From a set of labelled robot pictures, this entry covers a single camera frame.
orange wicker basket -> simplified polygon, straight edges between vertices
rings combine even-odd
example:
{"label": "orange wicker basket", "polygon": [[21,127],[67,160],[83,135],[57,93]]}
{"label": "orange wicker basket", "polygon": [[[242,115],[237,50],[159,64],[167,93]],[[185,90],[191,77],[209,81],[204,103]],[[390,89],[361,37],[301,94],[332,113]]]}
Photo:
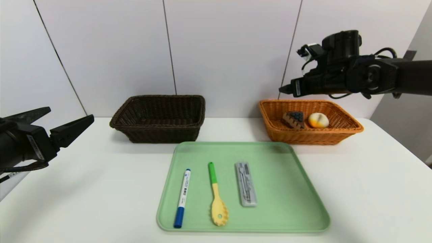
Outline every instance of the orange wicker basket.
{"label": "orange wicker basket", "polygon": [[[267,133],[273,141],[288,144],[337,144],[345,138],[363,131],[363,126],[336,103],[327,100],[261,100],[260,110]],[[315,112],[325,114],[328,128],[292,129],[282,123],[284,112],[301,111],[305,120]]]}

dark brown wicker basket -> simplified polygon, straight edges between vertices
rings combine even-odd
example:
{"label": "dark brown wicker basket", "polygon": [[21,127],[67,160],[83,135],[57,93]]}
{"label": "dark brown wicker basket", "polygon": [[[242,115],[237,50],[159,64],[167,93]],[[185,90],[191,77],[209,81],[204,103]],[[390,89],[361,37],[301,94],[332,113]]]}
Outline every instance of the dark brown wicker basket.
{"label": "dark brown wicker basket", "polygon": [[204,97],[146,95],[130,97],[110,126],[133,143],[176,144],[195,141],[204,122]]}

wicker basket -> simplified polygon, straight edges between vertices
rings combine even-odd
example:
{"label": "wicker basket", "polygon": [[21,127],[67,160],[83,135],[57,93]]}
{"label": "wicker basket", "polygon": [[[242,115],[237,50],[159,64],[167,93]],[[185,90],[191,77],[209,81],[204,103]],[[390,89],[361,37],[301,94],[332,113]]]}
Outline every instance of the wicker basket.
{"label": "wicker basket", "polygon": [[202,96],[134,96],[115,113],[110,126],[133,143],[174,144],[197,139],[204,113]]}
{"label": "wicker basket", "polygon": [[[337,144],[345,138],[363,131],[363,126],[337,104],[326,100],[262,100],[259,104],[267,133],[273,141],[288,144]],[[301,111],[307,120],[310,114],[325,114],[328,128],[292,129],[282,123],[284,112]]]}

green handle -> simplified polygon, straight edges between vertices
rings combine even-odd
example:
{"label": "green handle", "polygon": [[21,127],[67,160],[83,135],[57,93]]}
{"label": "green handle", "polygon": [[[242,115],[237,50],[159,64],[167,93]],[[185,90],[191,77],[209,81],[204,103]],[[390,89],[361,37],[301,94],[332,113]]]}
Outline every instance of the green handle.
{"label": "green handle", "polygon": [[212,184],[217,183],[215,165],[213,164],[213,162],[209,163],[209,172],[210,172],[210,181],[212,182]]}

robotic arm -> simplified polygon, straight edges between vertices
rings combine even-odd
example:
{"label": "robotic arm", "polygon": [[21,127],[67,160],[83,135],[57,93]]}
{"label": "robotic arm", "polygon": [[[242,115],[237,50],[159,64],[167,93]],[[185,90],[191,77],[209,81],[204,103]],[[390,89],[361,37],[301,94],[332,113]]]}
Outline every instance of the robotic arm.
{"label": "robotic arm", "polygon": [[[51,129],[48,137],[43,127],[31,125],[45,114],[49,107],[0,118],[0,183],[19,172],[43,169],[57,156],[61,147],[68,147],[94,121],[93,115]],[[30,165],[15,167],[25,160],[36,160]]]}
{"label": "robotic arm", "polygon": [[[316,68],[303,77],[279,88],[285,94],[301,97],[328,94],[333,99],[361,93],[371,95],[393,93],[398,99],[402,93],[432,96],[432,61],[411,61],[397,58],[391,48],[383,48],[371,55],[359,55],[362,37],[357,30],[342,31],[326,37],[322,45],[304,45],[297,53],[306,60],[302,67],[317,61]],[[380,55],[392,53],[392,58]],[[339,97],[333,94],[345,94]]]}

